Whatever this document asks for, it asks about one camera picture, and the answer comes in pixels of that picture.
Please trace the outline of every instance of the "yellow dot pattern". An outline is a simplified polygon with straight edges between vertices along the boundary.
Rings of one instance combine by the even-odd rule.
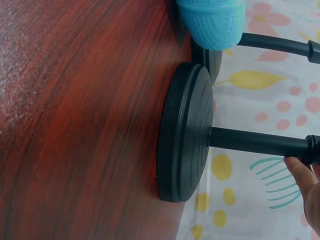
[[[192,236],[194,237],[194,239],[201,239],[204,234],[204,230],[203,230],[202,226],[199,224],[195,225],[191,231],[192,231]]]
[[[226,154],[219,154],[211,163],[212,174],[221,181],[228,180],[232,175],[232,161]]]
[[[210,197],[206,192],[200,192],[195,199],[195,208],[198,212],[205,212],[210,205]]]
[[[231,159],[226,154],[216,155],[211,162],[211,172],[220,181],[228,180],[233,173],[233,165]],[[226,187],[223,191],[223,200],[226,205],[232,206],[236,203],[235,191]],[[198,212],[206,212],[211,204],[208,193],[200,192],[195,198],[195,208]],[[226,227],[228,222],[227,213],[222,210],[216,210],[213,214],[213,223],[217,228]],[[191,229],[194,239],[201,239],[204,235],[204,229],[200,224],[193,226]]]
[[[226,187],[223,191],[223,199],[225,204],[232,206],[236,202],[235,191],[230,187]]]
[[[227,224],[227,214],[223,210],[217,210],[213,214],[213,222],[218,228],[223,228]]]

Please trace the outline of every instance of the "yellow leaf print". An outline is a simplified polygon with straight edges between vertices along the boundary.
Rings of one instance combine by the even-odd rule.
[[[316,39],[318,40],[318,43],[320,43],[320,29],[316,31]]]
[[[320,9],[320,0],[318,0],[317,7],[318,7],[318,9]]]
[[[312,41],[312,39],[310,37],[308,37],[307,35],[305,35],[303,32],[297,31],[297,34],[300,35],[300,37],[302,37],[303,39],[307,40],[307,41]]]
[[[235,72],[227,81],[220,81],[217,82],[217,84],[229,82],[242,89],[262,90],[283,81],[284,79],[286,78],[283,76],[268,72],[244,70]]]
[[[231,57],[235,57],[236,55],[231,51],[231,49],[226,49],[223,51],[225,54],[231,56]]]

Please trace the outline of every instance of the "finger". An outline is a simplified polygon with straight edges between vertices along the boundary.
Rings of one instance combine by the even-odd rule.
[[[316,176],[295,157],[286,157],[284,163],[300,188],[303,200],[306,200],[311,188],[318,182]]]
[[[320,165],[313,165],[312,166],[315,176],[317,177],[318,181],[320,182]]]

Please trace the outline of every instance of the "hand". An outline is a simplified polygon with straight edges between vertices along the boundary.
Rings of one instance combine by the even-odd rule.
[[[311,168],[295,157],[286,157],[284,162],[300,188],[304,215],[309,225],[320,236],[320,165]]]

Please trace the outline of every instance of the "pink dot pattern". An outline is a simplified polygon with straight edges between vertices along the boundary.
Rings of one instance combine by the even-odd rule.
[[[264,122],[268,118],[268,114],[265,112],[259,112],[257,115],[255,115],[254,120],[256,122]]]
[[[320,240],[320,237],[317,235],[317,233],[312,230],[311,232],[311,240]]]
[[[277,123],[276,123],[276,129],[278,129],[279,131],[284,131],[287,130],[290,127],[290,121],[288,119],[280,119]]]
[[[276,109],[280,113],[289,112],[291,108],[292,108],[292,104],[288,101],[280,101],[276,104]]]
[[[310,91],[310,92],[315,93],[315,92],[318,90],[318,84],[315,83],[315,82],[310,83],[309,86],[308,86],[308,88],[309,88],[309,91]]]
[[[304,125],[306,125],[308,121],[308,118],[306,115],[304,114],[301,114],[299,115],[296,120],[295,120],[295,124],[298,126],[298,127],[303,127]]]
[[[293,95],[293,96],[299,96],[301,93],[301,88],[300,87],[297,87],[297,86],[292,86],[290,88],[290,94]]]
[[[305,217],[305,214],[303,214],[303,213],[300,216],[300,223],[301,223],[302,227],[304,227],[304,228],[309,226],[307,219]]]
[[[305,109],[310,113],[320,112],[320,98],[317,96],[311,96],[305,101]]]
[[[318,91],[319,85],[316,82],[312,82],[308,85],[308,90],[312,93]],[[292,96],[299,96],[302,92],[302,89],[298,86],[292,86],[289,89],[289,92]],[[318,96],[311,96],[305,100],[304,103],[305,109],[309,113],[319,113],[320,112],[320,98]],[[280,113],[289,112],[292,109],[292,104],[289,101],[282,100],[276,104],[276,110]],[[268,119],[268,114],[266,112],[259,112],[254,116],[254,120],[258,123],[265,122]],[[306,125],[308,117],[305,114],[300,114],[295,119],[295,125],[297,127],[303,127]],[[280,119],[275,128],[279,131],[287,130],[290,127],[291,123],[288,119]]]

